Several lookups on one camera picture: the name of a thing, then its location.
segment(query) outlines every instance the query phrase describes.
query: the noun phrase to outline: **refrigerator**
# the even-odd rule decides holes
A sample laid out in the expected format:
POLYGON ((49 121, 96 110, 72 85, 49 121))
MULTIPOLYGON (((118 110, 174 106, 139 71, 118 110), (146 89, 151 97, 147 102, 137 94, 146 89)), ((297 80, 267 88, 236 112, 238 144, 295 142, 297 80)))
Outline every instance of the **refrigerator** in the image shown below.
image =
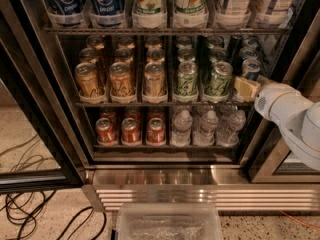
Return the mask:
MULTIPOLYGON (((85 27, 62 28, 50 22, 47 0, 0 0, 0 90, 15 100, 45 146, 44 153, 56 162, 48 168, 2 170, 0 192, 81 187, 100 212, 117 211, 123 203, 130 202, 205 202, 215 204, 219 211, 320 210, 320 172, 305 166, 290 152, 277 126, 262 119, 252 101, 229 99, 211 104, 215 109, 228 104, 245 111, 246 123, 236 146, 170 144, 171 114, 180 105, 173 100, 175 63, 170 54, 179 36, 191 36, 196 40, 197 51, 201 51, 205 38, 211 35, 226 40, 236 35, 255 35, 262 47, 262 79, 289 84, 318 102, 319 0, 294 0, 285 26, 237 29, 210 24, 175 28, 170 1, 167 0, 166 25, 153 29, 133 27, 130 11, 126 11, 127 21, 122 28, 96 27, 90 20, 85 27), (74 71, 79 53, 91 35, 104 37, 109 57, 119 37, 134 37, 140 73, 145 38, 160 36, 169 58, 167 100, 143 101, 142 75, 138 74, 137 100, 114 103, 108 97, 98 104, 82 102, 74 71), (95 124, 103 107, 116 108, 120 115, 126 108, 139 107, 142 118, 150 107, 163 107, 165 145, 148 146, 145 125, 142 145, 99 144, 95 124)), ((188 105, 194 111, 206 103, 198 99, 188 105)))

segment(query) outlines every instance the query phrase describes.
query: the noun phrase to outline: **electrical cord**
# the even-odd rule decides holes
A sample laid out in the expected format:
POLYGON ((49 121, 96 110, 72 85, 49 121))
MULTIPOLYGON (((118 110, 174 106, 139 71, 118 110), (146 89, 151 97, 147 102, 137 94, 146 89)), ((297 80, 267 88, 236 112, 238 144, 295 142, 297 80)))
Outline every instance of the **electrical cord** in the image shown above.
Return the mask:
POLYGON ((308 224, 306 222, 303 222, 303 221, 297 219, 296 217, 287 214, 286 212, 280 211, 280 213, 282 213, 283 215, 287 216, 288 218, 290 218, 291 220, 293 220, 294 222, 296 222, 296 223, 298 223, 300 225, 303 225, 303 226, 305 226, 307 228, 311 228, 311 229, 320 231, 320 227, 317 227, 315 225, 311 225, 311 224, 308 224))

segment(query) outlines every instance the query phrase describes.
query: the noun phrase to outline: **clear plastic bin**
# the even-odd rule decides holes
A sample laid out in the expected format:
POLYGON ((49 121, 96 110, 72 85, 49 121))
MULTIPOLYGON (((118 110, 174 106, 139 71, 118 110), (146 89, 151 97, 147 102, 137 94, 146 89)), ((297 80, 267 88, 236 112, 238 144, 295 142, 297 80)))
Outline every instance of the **clear plastic bin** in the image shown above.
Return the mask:
POLYGON ((208 203, 123 204, 118 240, 222 240, 218 212, 208 203))

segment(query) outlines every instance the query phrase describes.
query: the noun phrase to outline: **bottle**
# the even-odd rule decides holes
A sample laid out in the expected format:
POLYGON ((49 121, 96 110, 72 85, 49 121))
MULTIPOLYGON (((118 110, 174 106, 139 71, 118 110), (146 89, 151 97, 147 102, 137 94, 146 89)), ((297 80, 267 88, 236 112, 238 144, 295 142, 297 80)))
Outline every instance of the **bottle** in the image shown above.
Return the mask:
POLYGON ((246 114, 243 110, 232 113, 227 120, 227 125, 224 129, 217 131, 217 145, 224 147, 232 147, 238 144, 238 134, 242 130, 246 122, 246 114))
POLYGON ((213 110, 207 111, 200 117, 199 124, 195 129, 194 145, 206 147, 213 145, 214 133, 218 127, 218 117, 213 110))
POLYGON ((190 144, 190 133, 193 118, 188 110, 182 110, 172 123, 171 144, 177 147, 190 144))

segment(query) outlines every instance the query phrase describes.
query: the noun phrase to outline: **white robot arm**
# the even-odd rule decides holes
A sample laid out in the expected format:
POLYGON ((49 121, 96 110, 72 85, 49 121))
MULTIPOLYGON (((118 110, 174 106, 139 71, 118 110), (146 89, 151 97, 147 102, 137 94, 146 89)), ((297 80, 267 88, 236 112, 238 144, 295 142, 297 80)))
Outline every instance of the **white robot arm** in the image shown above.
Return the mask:
POLYGON ((261 87, 254 106, 279 127, 304 164, 320 171, 320 102, 311 102, 289 85, 270 83, 261 87))

